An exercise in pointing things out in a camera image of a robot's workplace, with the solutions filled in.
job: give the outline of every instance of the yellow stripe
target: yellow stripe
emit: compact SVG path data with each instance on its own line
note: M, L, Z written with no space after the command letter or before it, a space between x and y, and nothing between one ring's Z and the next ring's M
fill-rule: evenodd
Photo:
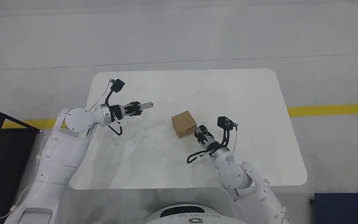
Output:
M296 106L287 108L290 117L297 116L324 116L324 115L348 115L358 114L358 104L347 105L323 105L323 106ZM39 129L50 129L56 119L23 120L23 122ZM2 128L21 128L21 125L11 121L5 121Z
M52 119L22 120L22 122L34 126L35 128L50 129L54 126L56 119L52 118ZM23 128L23 126L11 122L9 120L6 120L2 125L2 128Z
M358 104L297 106L287 108L290 117L358 114Z

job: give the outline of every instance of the white tabletop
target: white tabletop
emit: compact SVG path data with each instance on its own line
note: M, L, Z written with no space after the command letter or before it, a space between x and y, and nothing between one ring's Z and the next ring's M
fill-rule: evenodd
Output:
M219 116L239 124L237 162L248 161L273 186L301 185L307 179L276 74L269 69L102 72L92 81L86 108L103 94L109 78L124 88L110 104L152 101L141 116L122 120L123 135L98 126L87 154L71 179L75 189L159 189L220 186L211 161L192 164L202 150L193 135L178 139L171 117L189 110L221 142ZM235 132L229 148L233 149Z

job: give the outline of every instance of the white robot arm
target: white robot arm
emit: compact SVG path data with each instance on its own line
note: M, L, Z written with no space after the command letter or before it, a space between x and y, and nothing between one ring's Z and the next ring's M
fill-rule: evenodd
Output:
M195 130L197 141L208 153L216 169L220 182L229 193L239 213L250 224L289 224L286 208L281 206L271 189L248 162L237 164L234 153L227 148L229 131L237 124L226 117L218 118L218 126L224 129L223 142L217 142L209 130L201 125ZM189 156L193 162L202 153Z
M119 92L124 85L121 80L111 80L111 82L113 85L106 103L97 106L94 112L83 108L61 111L36 158L36 174L31 188L23 202L19 206L16 203L11 208L6 224L57 223L60 200L71 177L86 155L97 125L105 127L114 121L119 123L124 116L137 116L144 109L153 107L151 102L146 104L131 102L124 106L110 106L108 104L110 95ZM73 132L87 131L86 137L78 138L63 133L61 125L64 122ZM123 132L121 127L120 133L111 129L117 135Z

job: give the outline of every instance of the cardboard box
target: cardboard box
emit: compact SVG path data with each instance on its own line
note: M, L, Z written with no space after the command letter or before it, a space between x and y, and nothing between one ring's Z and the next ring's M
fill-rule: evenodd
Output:
M196 129L196 123L189 111L173 116L172 123L178 138L193 134Z

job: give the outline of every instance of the concrete floor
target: concrete floor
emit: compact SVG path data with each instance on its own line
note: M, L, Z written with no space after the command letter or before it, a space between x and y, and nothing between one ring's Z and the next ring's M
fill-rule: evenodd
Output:
M335 0L1 0L0 111L54 118L85 106L99 72L174 69L269 68L287 106L357 103L357 10ZM357 116L291 121L308 180L273 190L294 223L309 223L314 192L358 191ZM61 223L140 223L193 201L238 216L221 189L69 187Z

